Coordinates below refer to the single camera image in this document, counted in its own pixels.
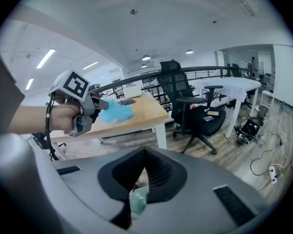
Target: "power strip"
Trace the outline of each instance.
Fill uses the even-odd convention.
[[[274,166],[269,167],[269,175],[270,175],[271,183],[272,183],[272,185],[274,185],[277,182],[277,177],[276,177]]]

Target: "ceiling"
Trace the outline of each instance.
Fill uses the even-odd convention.
[[[39,77],[31,91],[51,85],[70,67],[99,61],[83,74],[100,65],[134,72],[145,54],[152,68],[162,60],[186,59],[187,49],[195,55],[273,43],[278,38],[272,32],[279,35],[275,29],[283,27],[267,0],[22,0],[9,18],[0,54],[21,89]],[[55,54],[36,70],[50,48]]]
[[[36,69],[51,48],[56,50],[55,53],[41,69]],[[11,19],[1,28],[0,56],[18,87],[26,95],[50,88],[55,78],[70,68],[86,75],[101,67],[114,67],[111,61],[78,42],[47,29]],[[83,70],[95,61],[99,63]],[[31,78],[34,81],[30,89],[25,90]]]

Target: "white table leg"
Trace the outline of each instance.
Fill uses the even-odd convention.
[[[62,159],[64,159],[64,160],[68,159],[66,154],[61,150],[61,148],[57,145],[57,143],[53,142],[52,147],[62,157]]]
[[[155,126],[157,144],[159,148],[167,149],[165,124],[158,124]]]
[[[255,95],[254,95],[254,98],[253,98],[253,105],[252,105],[251,112],[250,112],[251,117],[254,114],[254,109],[255,109],[255,106],[256,106],[256,102],[257,102],[257,95],[258,95],[258,88],[255,89]]]
[[[239,115],[239,112],[240,112],[240,107],[241,107],[241,101],[237,99],[236,103],[235,103],[232,119],[231,119],[229,128],[228,128],[228,130],[226,132],[226,135],[225,135],[226,138],[229,138],[231,133],[232,133],[232,131],[233,131],[234,124],[236,123],[236,120],[238,119],[238,115]]]
[[[203,98],[204,97],[204,95],[203,95],[203,89],[200,88],[199,90],[200,90],[200,98]]]

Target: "ceiling light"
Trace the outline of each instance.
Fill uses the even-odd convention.
[[[52,54],[55,52],[55,49],[50,49],[48,53],[45,54],[45,56],[42,58],[42,60],[39,62],[37,68],[41,68],[42,65],[52,56]]]
[[[86,66],[85,68],[83,68],[83,69],[86,69],[86,68],[88,68],[88,67],[91,67],[92,65],[94,65],[94,64],[97,64],[98,63],[98,61],[95,61],[94,63],[92,63],[92,64],[90,64],[90,65],[88,65],[88,66]]]
[[[149,55],[144,55],[142,57],[142,60],[150,60],[150,59],[151,59],[151,57]]]
[[[33,82],[33,80],[34,80],[34,78],[29,79],[28,84],[26,86],[26,90],[29,89],[29,87],[30,87],[31,83]]]
[[[186,54],[192,54],[193,53],[193,50],[192,49],[188,49],[187,51],[186,51]]]

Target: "wooden table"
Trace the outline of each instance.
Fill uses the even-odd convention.
[[[136,102],[129,105],[134,113],[134,116],[130,119],[121,122],[114,120],[110,123],[106,123],[103,122],[99,116],[92,124],[89,132],[78,137],[69,137],[64,135],[64,131],[52,131],[50,133],[51,141],[70,142],[87,138],[104,138],[154,127],[158,147],[166,149],[167,143],[164,121],[169,118],[168,113],[148,92],[142,93],[141,96],[132,99]]]

